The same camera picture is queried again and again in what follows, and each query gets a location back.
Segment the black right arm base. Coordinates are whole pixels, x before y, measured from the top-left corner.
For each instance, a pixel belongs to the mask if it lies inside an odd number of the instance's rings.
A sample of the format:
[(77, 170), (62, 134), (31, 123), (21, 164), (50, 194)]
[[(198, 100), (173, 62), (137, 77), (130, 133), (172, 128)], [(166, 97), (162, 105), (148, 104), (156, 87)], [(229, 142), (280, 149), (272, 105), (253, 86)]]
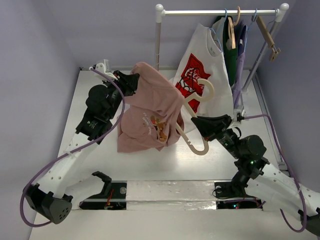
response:
[(217, 209), (262, 209), (264, 202), (246, 193), (249, 180), (238, 171), (231, 181), (216, 182), (212, 195), (217, 199)]

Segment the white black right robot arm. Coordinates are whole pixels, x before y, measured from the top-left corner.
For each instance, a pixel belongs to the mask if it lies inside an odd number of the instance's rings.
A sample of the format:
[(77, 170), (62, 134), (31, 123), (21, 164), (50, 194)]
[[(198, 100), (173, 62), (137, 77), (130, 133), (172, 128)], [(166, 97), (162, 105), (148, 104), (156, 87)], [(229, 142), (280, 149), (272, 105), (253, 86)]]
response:
[(258, 135), (240, 138), (230, 128), (232, 118), (226, 114), (191, 120), (206, 141), (217, 140), (235, 158), (237, 173), (231, 181), (215, 184), (212, 194), (216, 198), (256, 197), (300, 221), (303, 231), (319, 236), (320, 194), (270, 163), (264, 157), (267, 149)]

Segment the pink t shirt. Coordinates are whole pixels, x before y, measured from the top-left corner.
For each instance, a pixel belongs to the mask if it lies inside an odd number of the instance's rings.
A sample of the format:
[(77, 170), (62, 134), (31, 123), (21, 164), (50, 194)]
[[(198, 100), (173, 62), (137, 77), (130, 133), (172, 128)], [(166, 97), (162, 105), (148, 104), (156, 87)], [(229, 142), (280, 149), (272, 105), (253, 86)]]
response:
[(136, 93), (127, 96), (129, 108), (117, 126), (117, 151), (134, 153), (175, 144), (181, 137), (176, 126), (184, 127), (181, 115), (184, 97), (161, 73), (145, 62), (131, 70), (139, 74)]

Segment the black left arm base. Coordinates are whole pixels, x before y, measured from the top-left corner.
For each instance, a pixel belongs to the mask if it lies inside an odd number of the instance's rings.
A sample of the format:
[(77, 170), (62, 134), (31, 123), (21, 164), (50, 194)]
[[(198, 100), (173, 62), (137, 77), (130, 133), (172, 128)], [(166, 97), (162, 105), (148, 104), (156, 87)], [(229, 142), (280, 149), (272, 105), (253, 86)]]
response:
[(127, 181), (113, 181), (106, 174), (96, 171), (92, 176), (103, 182), (102, 189), (79, 205), (81, 210), (126, 210)]

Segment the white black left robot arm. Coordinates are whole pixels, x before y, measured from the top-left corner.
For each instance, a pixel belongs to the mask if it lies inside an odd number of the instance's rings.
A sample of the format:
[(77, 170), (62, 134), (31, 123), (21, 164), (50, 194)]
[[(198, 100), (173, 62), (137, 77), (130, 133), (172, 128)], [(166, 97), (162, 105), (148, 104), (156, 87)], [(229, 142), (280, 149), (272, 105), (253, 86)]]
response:
[(103, 139), (120, 123), (120, 115), (115, 123), (111, 120), (117, 110), (125, 112), (125, 98), (133, 96), (140, 75), (124, 74), (119, 70), (113, 73), (94, 73), (102, 78), (102, 84), (93, 86), (85, 101), (86, 110), (64, 154), (43, 167), (24, 187), (20, 199), (20, 216), (29, 226), (36, 228), (26, 219), (24, 202), (30, 208), (45, 217), (48, 224), (61, 223), (70, 213), (74, 196), (67, 194), (72, 177)]

